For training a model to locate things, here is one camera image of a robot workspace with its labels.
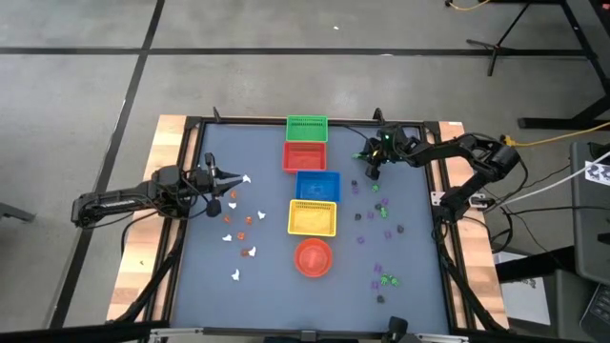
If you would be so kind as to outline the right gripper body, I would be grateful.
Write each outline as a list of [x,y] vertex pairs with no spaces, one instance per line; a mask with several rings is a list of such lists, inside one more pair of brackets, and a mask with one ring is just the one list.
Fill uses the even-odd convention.
[[399,145],[402,144],[407,137],[400,125],[381,127],[377,131],[376,136],[378,138],[378,143],[373,152],[373,162],[375,165],[406,161],[406,153]]

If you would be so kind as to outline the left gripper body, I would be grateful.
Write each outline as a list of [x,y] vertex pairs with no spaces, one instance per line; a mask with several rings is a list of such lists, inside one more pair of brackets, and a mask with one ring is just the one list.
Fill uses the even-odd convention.
[[204,167],[196,167],[190,172],[189,180],[201,193],[222,196],[225,188],[218,183],[218,180],[225,178],[225,172],[216,166],[215,157],[211,152],[204,153],[204,164]]

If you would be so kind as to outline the yellow plastic basket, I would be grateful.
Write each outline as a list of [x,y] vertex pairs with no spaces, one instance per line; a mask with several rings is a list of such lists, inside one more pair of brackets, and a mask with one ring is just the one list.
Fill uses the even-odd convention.
[[336,231],[336,202],[303,199],[290,201],[288,234],[335,237]]

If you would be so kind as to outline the blue plastic basket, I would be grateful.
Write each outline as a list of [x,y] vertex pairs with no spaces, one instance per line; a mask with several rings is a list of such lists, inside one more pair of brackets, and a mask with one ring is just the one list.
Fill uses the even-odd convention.
[[337,171],[298,171],[295,198],[341,202],[341,176]]

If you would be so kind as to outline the red plastic basket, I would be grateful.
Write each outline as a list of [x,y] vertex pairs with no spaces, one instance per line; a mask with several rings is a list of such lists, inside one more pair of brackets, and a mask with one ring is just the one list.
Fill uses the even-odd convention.
[[285,141],[282,170],[286,173],[325,171],[327,169],[326,148],[324,142]]

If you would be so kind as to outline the green plastic basket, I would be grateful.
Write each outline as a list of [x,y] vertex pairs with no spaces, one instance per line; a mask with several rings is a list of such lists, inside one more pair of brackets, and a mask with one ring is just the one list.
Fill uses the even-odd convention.
[[286,140],[327,142],[328,117],[322,115],[288,116],[286,120]]

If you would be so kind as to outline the orange plastic bowl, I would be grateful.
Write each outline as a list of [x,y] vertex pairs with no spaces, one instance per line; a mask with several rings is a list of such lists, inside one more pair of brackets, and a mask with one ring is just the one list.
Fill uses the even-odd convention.
[[296,269],[306,277],[319,278],[333,266],[331,247],[321,239],[308,238],[295,248]]

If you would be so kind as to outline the blue-grey table mat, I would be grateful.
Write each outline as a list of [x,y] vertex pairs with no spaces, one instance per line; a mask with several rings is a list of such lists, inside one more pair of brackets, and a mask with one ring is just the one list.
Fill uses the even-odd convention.
[[[333,266],[323,276],[310,278],[295,267],[299,237],[287,233],[295,177],[282,170],[283,128],[213,125],[203,151],[215,156],[226,172],[247,174],[243,183],[222,202],[222,213],[199,215],[188,225],[173,306],[176,328],[255,330],[314,330],[381,333],[391,316],[405,319],[415,333],[449,331],[443,301],[437,248],[426,173],[404,163],[386,164],[377,182],[365,175],[363,162],[352,158],[363,148],[372,128],[329,130],[328,167],[341,176],[337,233],[328,241]],[[352,194],[356,180],[359,194]],[[378,192],[372,186],[379,185]],[[383,206],[382,198],[389,204]],[[231,209],[228,203],[236,203]],[[375,205],[388,212],[380,216]],[[260,220],[257,212],[265,212]],[[367,218],[367,212],[375,214]],[[355,214],[361,219],[356,221]],[[223,218],[231,217],[230,224]],[[247,225],[245,218],[253,219]],[[397,226],[404,233],[397,232]],[[392,238],[386,239],[384,232]],[[237,234],[245,233],[244,240]],[[223,241],[230,234],[232,241]],[[356,238],[365,242],[358,244]],[[241,250],[256,247],[255,257]],[[382,266],[375,273],[374,266]],[[231,275],[239,269],[238,281]],[[399,286],[380,283],[383,274]],[[371,288],[379,282],[377,291]],[[384,303],[377,303],[382,295]]]

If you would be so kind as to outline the black tripod stand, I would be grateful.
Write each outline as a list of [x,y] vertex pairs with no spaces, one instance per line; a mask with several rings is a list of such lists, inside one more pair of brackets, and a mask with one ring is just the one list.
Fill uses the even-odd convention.
[[531,6],[531,4],[532,4],[531,1],[528,1],[525,3],[525,5],[519,11],[518,15],[511,22],[511,24],[506,29],[504,34],[499,38],[499,40],[495,44],[489,44],[489,43],[485,43],[485,42],[481,42],[481,41],[477,41],[477,40],[473,40],[473,39],[466,40],[466,43],[469,45],[484,48],[485,50],[491,51],[491,57],[489,59],[489,63],[488,63],[488,67],[487,67],[487,76],[488,77],[491,77],[493,75],[494,69],[495,69],[495,66],[496,66],[496,63],[497,63],[497,60],[498,60],[498,57],[500,56],[500,54],[502,52],[511,51],[511,49],[504,48],[502,46],[502,43],[507,38],[507,36],[511,33],[511,31],[513,30],[513,28],[515,27],[515,25],[517,24],[519,19],[528,10],[528,8]]

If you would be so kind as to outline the silver aluminium bar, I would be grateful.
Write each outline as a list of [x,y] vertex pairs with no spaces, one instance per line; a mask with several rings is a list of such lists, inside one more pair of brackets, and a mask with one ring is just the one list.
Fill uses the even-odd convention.
[[415,338],[417,338],[421,343],[470,343],[467,336],[459,335],[416,333]]
[[149,339],[153,341],[161,341],[165,338],[187,336],[187,335],[202,335],[204,333],[203,328],[162,328],[152,329],[150,331]]

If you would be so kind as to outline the black rounded device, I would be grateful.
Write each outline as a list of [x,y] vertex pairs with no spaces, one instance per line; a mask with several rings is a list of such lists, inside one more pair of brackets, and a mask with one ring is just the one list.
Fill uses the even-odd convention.
[[388,332],[385,335],[387,343],[399,343],[406,335],[408,322],[400,317],[391,316],[388,323]]

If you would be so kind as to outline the black side table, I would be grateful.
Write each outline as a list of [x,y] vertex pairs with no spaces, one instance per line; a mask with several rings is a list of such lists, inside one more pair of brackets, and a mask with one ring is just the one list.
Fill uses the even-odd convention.
[[596,285],[576,273],[572,247],[524,255],[520,251],[500,252],[494,256],[499,283],[542,277],[551,325],[509,319],[510,328],[519,334],[591,342],[580,320]]

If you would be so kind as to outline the grey floor object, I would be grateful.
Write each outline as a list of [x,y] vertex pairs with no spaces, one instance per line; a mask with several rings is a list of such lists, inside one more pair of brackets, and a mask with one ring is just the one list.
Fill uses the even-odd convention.
[[14,206],[0,202],[0,219],[3,218],[13,218],[22,222],[32,222],[35,218],[35,215],[33,213],[26,212]]

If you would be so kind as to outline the black horizontal beam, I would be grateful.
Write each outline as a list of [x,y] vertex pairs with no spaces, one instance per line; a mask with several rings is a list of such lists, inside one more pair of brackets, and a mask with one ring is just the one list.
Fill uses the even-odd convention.
[[151,331],[166,329],[165,321],[116,322],[103,325],[0,333],[0,343],[124,343],[149,338]]

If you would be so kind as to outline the white cardboard box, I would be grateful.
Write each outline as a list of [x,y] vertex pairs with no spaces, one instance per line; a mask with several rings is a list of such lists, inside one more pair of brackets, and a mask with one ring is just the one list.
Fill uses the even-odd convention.
[[540,325],[551,325],[542,277],[525,278],[500,284],[506,315]]

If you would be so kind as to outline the printed paper tag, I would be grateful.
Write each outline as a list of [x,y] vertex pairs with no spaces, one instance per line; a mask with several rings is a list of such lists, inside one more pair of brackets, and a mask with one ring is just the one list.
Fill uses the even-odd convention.
[[584,176],[587,181],[610,187],[610,166],[586,161],[585,168]]

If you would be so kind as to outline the grey equipment case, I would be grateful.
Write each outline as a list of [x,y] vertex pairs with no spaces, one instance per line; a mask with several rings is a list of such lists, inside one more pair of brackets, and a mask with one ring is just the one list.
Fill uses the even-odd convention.
[[584,171],[571,180],[576,271],[610,286],[610,239],[599,241],[600,234],[610,235],[610,181],[588,180],[589,175]]

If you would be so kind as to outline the black keyboard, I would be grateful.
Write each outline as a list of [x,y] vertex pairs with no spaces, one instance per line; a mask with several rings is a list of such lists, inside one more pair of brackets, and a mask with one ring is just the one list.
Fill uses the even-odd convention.
[[610,343],[610,286],[597,286],[579,325],[598,343]]

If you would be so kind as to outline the black table frame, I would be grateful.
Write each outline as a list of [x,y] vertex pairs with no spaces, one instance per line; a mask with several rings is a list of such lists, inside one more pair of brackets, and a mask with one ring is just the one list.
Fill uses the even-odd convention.
[[[204,137],[213,125],[238,127],[283,128],[281,117],[223,117],[160,115],[147,161],[146,170],[168,163],[175,158],[182,166],[194,166],[204,147]],[[140,295],[145,283],[160,268],[180,233],[188,231],[186,222],[140,214],[126,234],[126,250],[121,257],[107,317],[115,319],[128,309]],[[492,267],[492,248],[487,242],[487,229],[481,214],[469,210],[454,224],[445,224],[443,240],[447,253],[454,260],[462,280],[471,293],[462,288],[447,271],[441,271],[443,301],[448,310],[449,326],[458,331],[488,333],[491,324],[496,332],[508,329],[508,319],[499,290],[499,281]]]

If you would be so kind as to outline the black desk frame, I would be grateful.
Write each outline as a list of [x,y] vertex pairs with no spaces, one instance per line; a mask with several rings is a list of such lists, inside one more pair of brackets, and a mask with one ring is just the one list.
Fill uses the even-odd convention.
[[573,33],[579,41],[581,49],[584,51],[584,56],[594,69],[603,88],[604,95],[581,112],[569,118],[519,118],[518,126],[521,129],[565,131],[588,130],[605,124],[605,121],[598,120],[598,117],[605,112],[610,111],[610,78],[608,78],[604,72],[597,55],[594,53],[593,47],[589,43],[576,15],[569,7],[567,0],[559,0],[559,5],[563,10]]

